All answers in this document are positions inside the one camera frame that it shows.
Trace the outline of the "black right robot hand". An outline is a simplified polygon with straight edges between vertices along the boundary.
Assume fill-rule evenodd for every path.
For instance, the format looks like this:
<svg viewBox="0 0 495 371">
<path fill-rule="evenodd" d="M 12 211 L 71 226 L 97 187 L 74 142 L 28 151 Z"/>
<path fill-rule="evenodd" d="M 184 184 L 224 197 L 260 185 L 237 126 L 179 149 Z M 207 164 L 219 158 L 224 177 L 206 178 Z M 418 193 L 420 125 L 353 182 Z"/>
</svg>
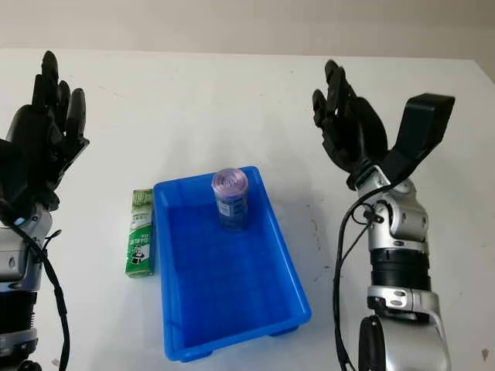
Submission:
<svg viewBox="0 0 495 371">
<path fill-rule="evenodd" d="M 325 65 L 327 93 L 312 94 L 313 120 L 322 131 L 329 158 L 349 174 L 357 174 L 384 159 L 387 135 L 368 100 L 356 94 L 345 69 L 334 60 Z"/>
</svg>

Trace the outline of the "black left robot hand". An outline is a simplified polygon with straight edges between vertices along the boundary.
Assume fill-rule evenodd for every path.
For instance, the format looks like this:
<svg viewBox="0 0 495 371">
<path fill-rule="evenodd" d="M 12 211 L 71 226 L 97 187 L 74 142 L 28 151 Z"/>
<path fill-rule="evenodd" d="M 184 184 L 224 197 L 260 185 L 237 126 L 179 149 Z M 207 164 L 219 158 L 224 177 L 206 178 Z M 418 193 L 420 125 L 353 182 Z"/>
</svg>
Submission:
<svg viewBox="0 0 495 371">
<path fill-rule="evenodd" d="M 1 200 L 10 212 L 26 218 L 37 203 L 58 209 L 55 190 L 90 144 L 85 124 L 84 90 L 59 79 L 56 56 L 46 51 L 32 101 L 17 110 L 1 141 Z"/>
</svg>

